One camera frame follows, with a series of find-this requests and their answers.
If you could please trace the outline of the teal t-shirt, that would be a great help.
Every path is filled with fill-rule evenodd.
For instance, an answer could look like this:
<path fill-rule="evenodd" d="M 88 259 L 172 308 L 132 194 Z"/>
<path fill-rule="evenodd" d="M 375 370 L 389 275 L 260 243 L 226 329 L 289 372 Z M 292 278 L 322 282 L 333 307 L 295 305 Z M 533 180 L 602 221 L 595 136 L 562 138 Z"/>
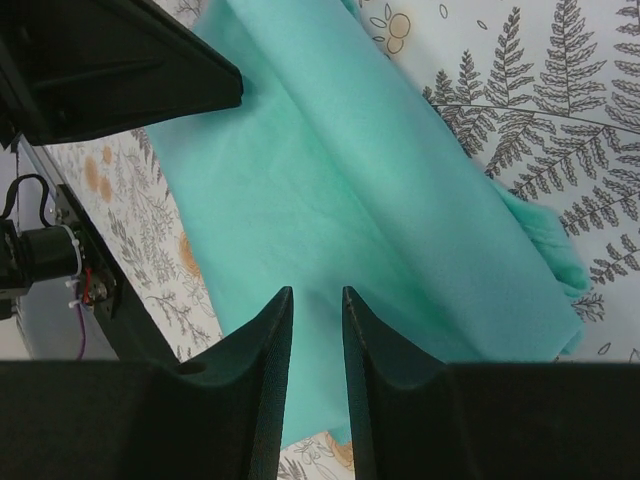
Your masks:
<path fill-rule="evenodd" d="M 340 1 L 213 1 L 240 107 L 148 128 L 221 329 L 294 294 L 283 446 L 350 440 L 354 288 L 437 359 L 550 362 L 589 287 L 555 213 L 490 180 Z"/>

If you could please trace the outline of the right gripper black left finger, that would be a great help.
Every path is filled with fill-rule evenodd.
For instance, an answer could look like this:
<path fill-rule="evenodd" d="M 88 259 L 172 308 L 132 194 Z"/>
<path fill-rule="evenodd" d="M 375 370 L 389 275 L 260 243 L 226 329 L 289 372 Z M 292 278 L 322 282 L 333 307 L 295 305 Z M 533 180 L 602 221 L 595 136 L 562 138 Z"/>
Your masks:
<path fill-rule="evenodd" d="M 5 479 L 273 479 L 294 297 L 191 360 L 5 361 Z"/>

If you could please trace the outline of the floral patterned table mat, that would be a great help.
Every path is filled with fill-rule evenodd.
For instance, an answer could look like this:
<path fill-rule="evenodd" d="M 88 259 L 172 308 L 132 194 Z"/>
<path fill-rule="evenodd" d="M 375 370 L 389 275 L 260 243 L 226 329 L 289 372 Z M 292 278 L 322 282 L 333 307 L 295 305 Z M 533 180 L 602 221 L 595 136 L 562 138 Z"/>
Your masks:
<path fill-rule="evenodd" d="M 161 8 L 196 34 L 211 2 L 164 1 Z M 490 180 L 558 217 L 589 287 L 572 303 L 582 339 L 550 362 L 637 364 L 638 3 L 340 2 Z M 185 361 L 229 333 L 148 128 L 50 152 Z M 282 445 L 278 477 L 352 478 L 350 440 L 325 431 Z"/>

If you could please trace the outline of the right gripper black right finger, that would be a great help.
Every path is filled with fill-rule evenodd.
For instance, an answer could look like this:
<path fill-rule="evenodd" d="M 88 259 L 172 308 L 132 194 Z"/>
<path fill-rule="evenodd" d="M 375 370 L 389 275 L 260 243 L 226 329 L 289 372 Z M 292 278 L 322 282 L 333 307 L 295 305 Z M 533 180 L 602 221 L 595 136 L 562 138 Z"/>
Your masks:
<path fill-rule="evenodd" d="M 639 368 L 444 363 L 343 291 L 359 479 L 635 479 Z"/>

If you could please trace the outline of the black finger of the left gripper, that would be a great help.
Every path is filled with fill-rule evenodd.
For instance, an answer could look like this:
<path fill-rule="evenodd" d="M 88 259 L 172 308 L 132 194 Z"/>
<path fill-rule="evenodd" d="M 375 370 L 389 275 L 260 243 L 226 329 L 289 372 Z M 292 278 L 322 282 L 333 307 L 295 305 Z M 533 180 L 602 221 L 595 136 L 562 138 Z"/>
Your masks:
<path fill-rule="evenodd" d="M 236 108 L 231 62 L 152 1 L 4 1 L 1 143 L 82 142 Z"/>

